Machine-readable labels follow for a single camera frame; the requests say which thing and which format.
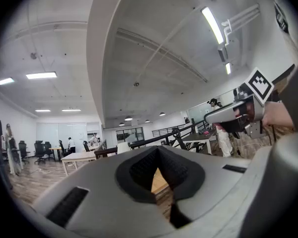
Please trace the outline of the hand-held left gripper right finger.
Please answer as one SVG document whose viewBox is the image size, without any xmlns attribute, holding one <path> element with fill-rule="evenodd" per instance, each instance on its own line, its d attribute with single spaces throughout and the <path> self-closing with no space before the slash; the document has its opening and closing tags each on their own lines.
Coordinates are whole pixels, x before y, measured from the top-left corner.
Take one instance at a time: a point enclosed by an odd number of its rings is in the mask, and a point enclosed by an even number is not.
<svg viewBox="0 0 298 238">
<path fill-rule="evenodd" d="M 250 160 L 188 152 L 169 146 L 158 148 L 159 169 L 173 190 L 170 220 L 159 218 L 165 229 L 197 223 L 232 191 Z"/>
</svg>

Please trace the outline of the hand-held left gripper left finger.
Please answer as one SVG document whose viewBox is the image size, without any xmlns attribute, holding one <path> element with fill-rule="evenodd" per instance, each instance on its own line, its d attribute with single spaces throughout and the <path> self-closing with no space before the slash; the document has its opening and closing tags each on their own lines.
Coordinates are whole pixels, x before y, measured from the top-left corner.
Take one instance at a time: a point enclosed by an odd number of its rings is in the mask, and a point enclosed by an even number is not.
<svg viewBox="0 0 298 238">
<path fill-rule="evenodd" d="M 48 237 L 161 237 L 175 231 L 155 203 L 136 202 L 117 184 L 118 166 L 141 152 L 92 161 L 48 188 L 33 204 L 35 225 Z M 48 215 L 76 187 L 87 194 L 61 227 Z"/>
</svg>

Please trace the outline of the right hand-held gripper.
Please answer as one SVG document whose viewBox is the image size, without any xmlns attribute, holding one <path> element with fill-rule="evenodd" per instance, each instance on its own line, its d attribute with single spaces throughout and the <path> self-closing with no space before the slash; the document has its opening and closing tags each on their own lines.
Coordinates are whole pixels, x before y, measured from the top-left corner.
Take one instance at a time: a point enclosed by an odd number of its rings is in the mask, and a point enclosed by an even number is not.
<svg viewBox="0 0 298 238">
<path fill-rule="evenodd" d="M 265 103 L 273 88 L 273 83 L 255 68 L 249 77 L 234 89 L 234 102 L 206 114 L 204 120 L 227 133 L 244 132 L 251 138 L 263 137 L 266 135 L 262 125 Z M 249 102 L 254 104 L 254 120 L 250 120 L 246 111 L 246 104 Z"/>
</svg>

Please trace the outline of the person's right forearm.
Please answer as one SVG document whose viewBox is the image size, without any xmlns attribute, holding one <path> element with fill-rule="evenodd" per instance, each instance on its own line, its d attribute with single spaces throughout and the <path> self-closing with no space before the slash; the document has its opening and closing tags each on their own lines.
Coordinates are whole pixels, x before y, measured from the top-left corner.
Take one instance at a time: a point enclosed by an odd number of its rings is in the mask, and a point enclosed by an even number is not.
<svg viewBox="0 0 298 238">
<path fill-rule="evenodd" d="M 265 103 L 262 124 L 294 128 L 294 123 L 285 105 L 278 102 Z"/>
</svg>

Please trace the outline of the person's right hand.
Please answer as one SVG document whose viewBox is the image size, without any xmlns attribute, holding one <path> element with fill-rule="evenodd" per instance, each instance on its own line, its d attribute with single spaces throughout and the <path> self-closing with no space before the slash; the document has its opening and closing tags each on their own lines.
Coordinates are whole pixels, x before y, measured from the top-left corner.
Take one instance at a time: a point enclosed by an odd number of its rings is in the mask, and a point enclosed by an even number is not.
<svg viewBox="0 0 298 238">
<path fill-rule="evenodd" d="M 247 111 L 247 114 L 248 114 L 250 120 L 254 120 L 255 111 L 254 111 L 253 103 L 249 102 L 246 104 L 246 111 Z"/>
</svg>

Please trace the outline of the black curved railing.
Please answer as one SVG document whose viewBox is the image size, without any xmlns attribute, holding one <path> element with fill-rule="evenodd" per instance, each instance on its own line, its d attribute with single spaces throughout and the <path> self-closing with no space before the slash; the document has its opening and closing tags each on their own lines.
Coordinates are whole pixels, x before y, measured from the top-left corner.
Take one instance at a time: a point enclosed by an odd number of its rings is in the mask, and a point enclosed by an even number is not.
<svg viewBox="0 0 298 238">
<path fill-rule="evenodd" d="M 214 130 L 214 129 L 208 129 L 207 125 L 204 121 L 198 122 L 203 129 L 202 130 Z M 179 149 L 185 149 L 184 143 L 182 141 L 182 138 L 192 134 L 192 133 L 201 133 L 202 130 L 199 130 L 198 127 L 194 127 L 193 125 L 190 125 L 184 129 L 187 129 L 187 133 L 185 135 L 181 135 L 181 131 L 178 128 L 173 128 L 172 133 L 166 134 L 164 136 L 158 136 L 158 137 L 153 137 L 148 140 L 143 140 L 143 141 L 138 141 L 135 143 L 124 143 L 122 146 L 116 146 L 113 148 L 108 148 L 104 150 L 95 150 L 94 154 L 96 158 L 105 158 L 111 154 L 119 154 L 119 153 L 124 153 L 129 150 L 134 150 L 136 148 L 141 148 L 144 146 L 172 146 L 174 148 L 179 148 Z"/>
</svg>

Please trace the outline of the white patterned table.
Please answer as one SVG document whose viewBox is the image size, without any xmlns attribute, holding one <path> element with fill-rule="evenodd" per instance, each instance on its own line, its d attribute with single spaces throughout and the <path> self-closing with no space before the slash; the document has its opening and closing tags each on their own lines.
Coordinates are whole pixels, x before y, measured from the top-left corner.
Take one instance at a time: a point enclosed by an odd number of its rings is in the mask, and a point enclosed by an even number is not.
<svg viewBox="0 0 298 238">
<path fill-rule="evenodd" d="M 93 160 L 96 160 L 96 156 L 95 156 L 94 152 L 71 153 L 71 154 L 67 155 L 66 157 L 61 158 L 61 162 L 63 164 L 63 169 L 65 171 L 66 176 L 69 175 L 66 163 L 72 163 L 75 170 L 77 170 L 78 163 L 80 163 L 80 162 L 85 163 L 85 162 L 89 162 L 89 161 L 93 161 Z"/>
</svg>

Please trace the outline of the small wooden table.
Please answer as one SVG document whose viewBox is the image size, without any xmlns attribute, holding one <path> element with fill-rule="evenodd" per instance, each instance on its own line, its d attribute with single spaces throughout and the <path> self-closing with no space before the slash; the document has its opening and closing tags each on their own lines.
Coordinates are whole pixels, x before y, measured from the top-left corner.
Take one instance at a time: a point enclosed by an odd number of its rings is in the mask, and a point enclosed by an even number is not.
<svg viewBox="0 0 298 238">
<path fill-rule="evenodd" d="M 49 150 L 52 152 L 54 160 L 60 162 L 61 161 L 61 148 L 60 147 L 52 147 L 52 148 L 49 148 Z"/>
</svg>

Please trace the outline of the black balcony railing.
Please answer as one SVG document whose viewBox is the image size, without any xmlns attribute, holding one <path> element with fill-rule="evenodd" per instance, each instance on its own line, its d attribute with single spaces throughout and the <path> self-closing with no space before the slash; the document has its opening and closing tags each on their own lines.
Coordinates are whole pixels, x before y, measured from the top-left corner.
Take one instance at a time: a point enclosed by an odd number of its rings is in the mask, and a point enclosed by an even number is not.
<svg viewBox="0 0 298 238">
<path fill-rule="evenodd" d="M 186 127 L 188 127 L 189 124 L 181 124 L 181 125 L 175 125 L 175 126 L 171 126 L 171 127 L 166 127 L 166 128 L 162 128 L 162 129 L 156 129 L 152 131 L 152 136 L 153 137 L 158 137 L 158 136 L 164 136 L 166 134 L 172 133 L 172 129 L 173 128 L 178 128 L 181 131 L 181 135 L 185 135 L 187 133 L 187 129 L 184 129 Z"/>
</svg>

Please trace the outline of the ceiling air vent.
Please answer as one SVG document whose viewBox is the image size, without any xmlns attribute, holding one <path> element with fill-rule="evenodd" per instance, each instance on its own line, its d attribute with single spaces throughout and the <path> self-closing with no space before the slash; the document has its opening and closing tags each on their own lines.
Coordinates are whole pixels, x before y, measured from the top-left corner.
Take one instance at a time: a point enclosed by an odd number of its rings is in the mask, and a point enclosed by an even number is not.
<svg viewBox="0 0 298 238">
<path fill-rule="evenodd" d="M 228 60 L 226 47 L 223 45 L 218 46 L 218 53 L 222 62 L 226 62 Z"/>
</svg>

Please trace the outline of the white metal stand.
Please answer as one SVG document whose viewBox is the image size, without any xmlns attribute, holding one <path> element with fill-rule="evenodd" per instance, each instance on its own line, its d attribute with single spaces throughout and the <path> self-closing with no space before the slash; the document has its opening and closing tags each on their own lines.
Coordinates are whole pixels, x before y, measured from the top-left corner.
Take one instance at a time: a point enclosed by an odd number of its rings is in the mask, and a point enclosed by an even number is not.
<svg viewBox="0 0 298 238">
<path fill-rule="evenodd" d="M 13 137 L 8 137 L 6 139 L 6 151 L 8 156 L 8 162 L 10 167 L 10 173 L 12 175 L 19 176 L 19 174 L 22 171 L 21 167 L 21 158 L 19 154 L 19 150 L 17 150 L 17 147 L 15 145 L 15 140 Z"/>
</svg>

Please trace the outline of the white ceiling pipes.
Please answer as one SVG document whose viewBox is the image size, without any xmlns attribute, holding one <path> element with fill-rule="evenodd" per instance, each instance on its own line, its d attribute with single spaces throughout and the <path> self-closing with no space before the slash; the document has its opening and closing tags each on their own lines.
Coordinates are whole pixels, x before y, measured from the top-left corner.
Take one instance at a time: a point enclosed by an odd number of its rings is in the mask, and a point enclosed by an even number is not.
<svg viewBox="0 0 298 238">
<path fill-rule="evenodd" d="M 241 27 L 250 23 L 256 17 L 260 15 L 260 6 L 259 4 L 255 4 L 237 15 L 227 19 L 222 22 L 221 25 L 224 27 L 223 32 L 225 36 L 225 46 L 229 44 L 229 36 L 239 30 Z"/>
</svg>

